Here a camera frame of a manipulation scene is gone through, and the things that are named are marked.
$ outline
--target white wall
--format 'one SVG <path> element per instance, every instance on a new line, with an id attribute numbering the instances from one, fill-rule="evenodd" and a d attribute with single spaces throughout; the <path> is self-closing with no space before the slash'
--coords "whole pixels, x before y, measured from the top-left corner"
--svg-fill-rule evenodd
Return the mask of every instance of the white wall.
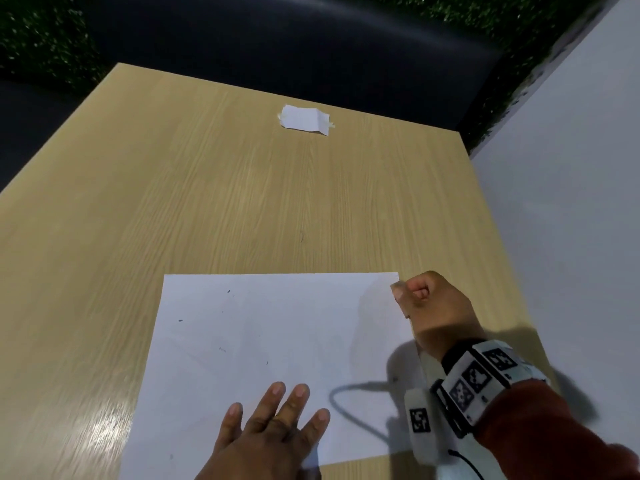
<path id="1" fill-rule="evenodd" d="M 473 160 L 548 357 L 588 399 L 567 395 L 636 452 L 639 20 L 620 0 Z"/>

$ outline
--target green hedge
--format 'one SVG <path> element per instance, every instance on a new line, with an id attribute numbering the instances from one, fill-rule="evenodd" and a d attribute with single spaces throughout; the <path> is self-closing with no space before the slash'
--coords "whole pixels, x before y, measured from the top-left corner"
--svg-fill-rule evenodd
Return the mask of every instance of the green hedge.
<path id="1" fill-rule="evenodd" d="M 483 34 L 506 53 L 461 125 L 472 148 L 554 42 L 597 0 L 375 0 Z M 108 72 L 75 0 L 0 0 L 0 75 L 86 95 Z"/>

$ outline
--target light wood grain tabletop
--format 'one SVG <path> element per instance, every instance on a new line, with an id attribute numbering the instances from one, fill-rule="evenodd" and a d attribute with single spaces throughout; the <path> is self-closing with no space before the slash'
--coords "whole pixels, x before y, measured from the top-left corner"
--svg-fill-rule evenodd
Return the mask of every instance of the light wood grain tabletop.
<path id="1" fill-rule="evenodd" d="M 164 274 L 428 269 L 552 375 L 457 133 L 117 65 L 0 194 L 0 478 L 117 478 Z"/>

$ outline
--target finger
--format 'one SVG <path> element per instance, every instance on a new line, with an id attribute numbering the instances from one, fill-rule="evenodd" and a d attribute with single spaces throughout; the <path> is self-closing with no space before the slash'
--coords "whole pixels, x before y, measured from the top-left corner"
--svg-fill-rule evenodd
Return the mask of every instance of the finger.
<path id="1" fill-rule="evenodd" d="M 265 430 L 271 418 L 276 414 L 285 390 L 286 387 L 282 382 L 271 384 L 269 390 L 262 396 L 251 418 L 246 422 L 243 434 L 261 433 Z"/>
<path id="2" fill-rule="evenodd" d="M 269 422 L 265 433 L 283 440 L 298 424 L 298 419 L 309 399 L 309 386 L 298 384 L 293 388 L 289 398 L 280 408 L 278 414 Z"/>
<path id="3" fill-rule="evenodd" d="M 220 432 L 216 444 L 213 446 L 213 453 L 217 453 L 220 450 L 228 447 L 238 437 L 242 430 L 240 424 L 242 423 L 242 404 L 234 403 L 225 414 L 222 424 L 220 425 Z"/>
<path id="4" fill-rule="evenodd" d="M 320 441 L 327 426 L 329 426 L 330 419 L 331 414 L 329 410 L 318 410 L 305 427 L 300 430 L 300 434 L 293 437 L 291 445 L 300 462 L 309 456 L 311 450 L 313 450 L 314 446 Z"/>
<path id="5" fill-rule="evenodd" d="M 413 292 L 426 290 L 427 295 L 433 293 L 436 288 L 441 287 L 444 284 L 448 284 L 448 281 L 443 275 L 436 273 L 435 271 L 427 271 L 426 273 L 418 274 L 406 281 L 406 286 Z"/>
<path id="6" fill-rule="evenodd" d="M 411 318 L 411 314 L 416 309 L 416 307 L 421 306 L 420 298 L 412 293 L 409 288 L 407 288 L 406 283 L 404 281 L 398 281 L 391 285 L 391 291 L 394 294 L 394 298 L 396 298 L 396 302 L 400 305 L 400 309 L 406 318 Z"/>

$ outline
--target black wire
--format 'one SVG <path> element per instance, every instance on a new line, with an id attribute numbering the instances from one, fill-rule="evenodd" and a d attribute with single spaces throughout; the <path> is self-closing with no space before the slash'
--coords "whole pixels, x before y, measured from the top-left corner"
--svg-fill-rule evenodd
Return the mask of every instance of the black wire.
<path id="1" fill-rule="evenodd" d="M 455 450 L 449 450 L 449 454 L 451 456 L 456 456 L 458 457 L 460 460 L 464 461 L 466 464 L 469 465 L 469 467 L 471 467 L 471 469 L 476 473 L 476 475 L 478 475 L 478 478 L 480 478 L 480 480 L 484 480 L 483 476 L 480 475 L 480 472 L 478 471 L 477 468 L 475 468 L 474 464 L 471 463 L 468 459 L 466 459 L 464 456 L 462 456 L 458 451 Z"/>

